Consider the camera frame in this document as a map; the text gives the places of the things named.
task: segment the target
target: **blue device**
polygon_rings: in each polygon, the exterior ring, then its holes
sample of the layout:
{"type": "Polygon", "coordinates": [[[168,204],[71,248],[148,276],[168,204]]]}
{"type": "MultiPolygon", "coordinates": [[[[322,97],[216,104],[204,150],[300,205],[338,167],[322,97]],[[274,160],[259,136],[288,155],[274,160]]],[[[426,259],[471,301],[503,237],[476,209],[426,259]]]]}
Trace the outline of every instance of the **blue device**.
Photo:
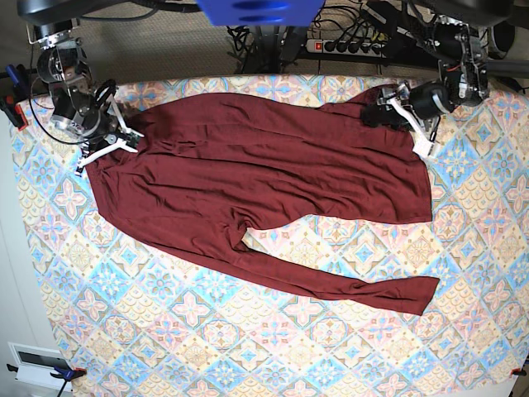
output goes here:
{"type": "Polygon", "coordinates": [[[324,0],[198,0],[215,26],[309,26],[324,0]]]}

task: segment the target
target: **dark red fabric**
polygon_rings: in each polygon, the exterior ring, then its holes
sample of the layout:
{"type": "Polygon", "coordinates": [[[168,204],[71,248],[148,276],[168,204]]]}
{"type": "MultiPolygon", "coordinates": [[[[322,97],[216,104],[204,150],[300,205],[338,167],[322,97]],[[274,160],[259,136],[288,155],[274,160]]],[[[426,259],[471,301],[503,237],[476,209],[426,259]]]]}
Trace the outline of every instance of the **dark red fabric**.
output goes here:
{"type": "Polygon", "coordinates": [[[115,151],[87,167],[99,212],[140,242],[243,280],[422,314],[438,279],[368,284],[241,242],[248,227],[308,214],[431,221],[427,169],[410,134],[359,120],[375,96],[315,109],[211,93],[149,109],[130,120],[145,134],[137,154],[115,151]]]}

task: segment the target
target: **cable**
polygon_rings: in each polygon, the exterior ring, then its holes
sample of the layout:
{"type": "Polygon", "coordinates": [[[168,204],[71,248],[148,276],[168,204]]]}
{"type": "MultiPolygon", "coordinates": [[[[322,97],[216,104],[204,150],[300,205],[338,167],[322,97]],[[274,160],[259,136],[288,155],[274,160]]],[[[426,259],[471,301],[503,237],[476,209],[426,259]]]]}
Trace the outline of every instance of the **cable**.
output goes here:
{"type": "Polygon", "coordinates": [[[433,56],[434,58],[437,58],[438,60],[442,60],[444,63],[448,65],[452,65],[457,63],[456,60],[449,57],[448,55],[441,54],[433,49],[431,49],[428,44],[425,42],[424,38],[422,37],[421,33],[418,33],[415,30],[415,27],[413,26],[409,14],[407,13],[407,0],[402,0],[403,9],[401,11],[403,21],[407,26],[408,31],[412,34],[413,38],[417,41],[418,45],[429,55],[433,56]]]}
{"type": "Polygon", "coordinates": [[[86,15],[83,15],[82,17],[79,17],[79,19],[83,21],[94,21],[94,22],[136,22],[136,21],[143,21],[144,19],[152,17],[158,11],[159,9],[153,8],[146,14],[139,15],[138,17],[87,17],[86,15]]]}
{"type": "MultiPolygon", "coordinates": [[[[30,75],[29,75],[29,80],[31,81],[31,76],[32,76],[32,72],[31,70],[33,69],[33,44],[31,45],[31,57],[30,57],[30,75]]],[[[90,139],[85,139],[83,141],[78,141],[78,142],[67,142],[67,141],[62,141],[60,140],[59,138],[56,138],[54,137],[53,135],[51,135],[48,130],[46,130],[44,128],[44,126],[41,124],[41,121],[38,119],[38,117],[36,116],[35,114],[35,109],[33,108],[33,97],[31,95],[31,91],[30,91],[30,100],[29,100],[29,103],[30,103],[30,109],[31,109],[31,114],[33,115],[33,117],[35,118],[35,121],[36,123],[38,124],[38,126],[41,128],[41,130],[51,139],[53,139],[54,141],[57,141],[59,143],[62,143],[63,145],[82,145],[83,143],[88,143],[90,142],[93,138],[90,138],[90,139]]]]}
{"type": "Polygon", "coordinates": [[[173,2],[164,2],[162,0],[131,0],[139,6],[155,8],[161,11],[170,12],[201,12],[202,9],[197,4],[175,4],[173,2]]]}

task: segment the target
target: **power strip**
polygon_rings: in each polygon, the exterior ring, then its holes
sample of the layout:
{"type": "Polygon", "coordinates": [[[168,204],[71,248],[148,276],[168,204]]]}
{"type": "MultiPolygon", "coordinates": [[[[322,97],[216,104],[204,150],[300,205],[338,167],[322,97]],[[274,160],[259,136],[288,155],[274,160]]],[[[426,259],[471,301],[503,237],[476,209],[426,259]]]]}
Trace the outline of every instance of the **power strip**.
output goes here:
{"type": "Polygon", "coordinates": [[[381,44],[360,41],[336,41],[308,39],[306,44],[307,52],[315,54],[337,54],[337,55],[362,55],[374,58],[385,58],[382,55],[381,44]]]}

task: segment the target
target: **patterned tablecloth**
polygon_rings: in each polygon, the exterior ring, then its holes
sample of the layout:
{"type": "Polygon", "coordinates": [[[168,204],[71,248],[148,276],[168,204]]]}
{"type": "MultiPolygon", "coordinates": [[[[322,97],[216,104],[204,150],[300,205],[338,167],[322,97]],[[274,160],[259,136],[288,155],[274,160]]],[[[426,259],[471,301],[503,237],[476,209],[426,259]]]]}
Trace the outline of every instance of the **patterned tablecloth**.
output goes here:
{"type": "MultiPolygon", "coordinates": [[[[387,81],[186,79],[123,86],[118,99],[146,109],[233,92],[319,106],[387,81]]],[[[502,382],[529,352],[527,98],[494,91],[444,120],[445,146],[428,162],[433,223],[308,216],[245,237],[363,280],[439,277],[423,317],[300,298],[135,242],[98,215],[86,175],[73,174],[77,149],[47,139],[24,109],[30,126],[12,129],[21,209],[57,344],[88,369],[76,395],[418,397],[502,382]]]]}

